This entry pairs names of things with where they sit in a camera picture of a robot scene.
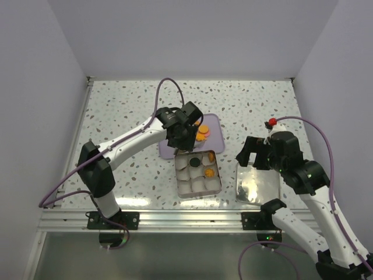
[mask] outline black round object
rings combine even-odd
[[[189,164],[192,167],[198,167],[200,166],[200,159],[198,157],[193,157],[192,159],[190,159]]]

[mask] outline white speckled table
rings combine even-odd
[[[178,82],[185,101],[192,101],[204,113],[219,116],[226,150],[217,155],[223,190],[202,199],[181,199],[177,195],[173,160],[159,156],[157,145],[150,146],[124,162],[114,172],[114,193],[122,209],[255,209],[235,199],[236,154],[246,136],[264,137],[263,122],[271,117],[300,116],[290,81],[189,80]],[[136,127],[153,110],[158,81],[94,82],[86,115],[80,131],[73,162],[78,161],[82,145],[89,139],[95,144],[115,138]],[[179,106],[176,88],[166,82],[159,106]],[[305,158],[312,159],[303,123],[284,121],[300,140]],[[68,193],[86,189],[75,175],[65,185]],[[305,209],[291,188],[281,181],[281,199],[291,209]],[[84,195],[66,198],[61,208],[92,208]]]

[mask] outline purple tray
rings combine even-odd
[[[220,121],[215,114],[205,114],[203,115],[203,124],[209,126],[210,136],[207,138],[203,146],[195,148],[193,152],[201,152],[213,150],[215,153],[224,152],[226,146],[224,144],[223,133],[220,128]],[[167,140],[163,140],[158,143],[159,155],[163,159],[173,159],[174,158],[174,148],[167,146]]]

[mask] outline yellow object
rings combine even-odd
[[[214,177],[215,176],[215,172],[214,170],[212,170],[211,168],[207,168],[205,170],[205,175],[206,177],[210,178],[210,177]]]
[[[201,133],[197,133],[196,140],[198,142],[204,141],[204,140],[206,140],[206,137],[203,134],[201,134]]]
[[[210,161],[210,162],[213,162],[214,160],[215,160],[215,155],[214,155],[214,153],[209,152],[209,161]]]
[[[209,127],[207,125],[201,125],[199,128],[198,128],[198,132],[202,133],[202,134],[205,134],[205,133],[208,133],[209,132]]]

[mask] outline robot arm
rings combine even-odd
[[[164,139],[168,140],[170,147],[184,151],[193,150],[198,130],[194,123],[200,118],[203,118],[202,112],[192,102],[182,108],[163,107],[157,110],[156,117],[147,128],[145,125],[151,118],[113,140],[99,145],[89,141],[83,145],[78,165],[108,149],[105,157],[98,158],[78,172],[106,218],[115,221],[121,211],[112,191],[115,186],[112,172],[129,157]],[[128,138],[138,130],[141,132]],[[124,138],[128,139],[114,146]]]
[[[279,199],[262,205],[267,220],[285,230],[316,263],[323,279],[360,279],[366,267],[353,251],[339,228],[332,211],[329,196],[329,178],[322,166],[303,159],[298,139],[279,125],[269,125],[267,138],[248,137],[237,155],[241,166],[247,166],[251,153],[256,153],[253,167],[260,170],[275,169],[313,214],[323,237],[298,220]],[[277,207],[268,207],[273,203]],[[336,210],[348,235],[354,240],[358,253],[372,264],[368,250],[358,241],[337,202]]]

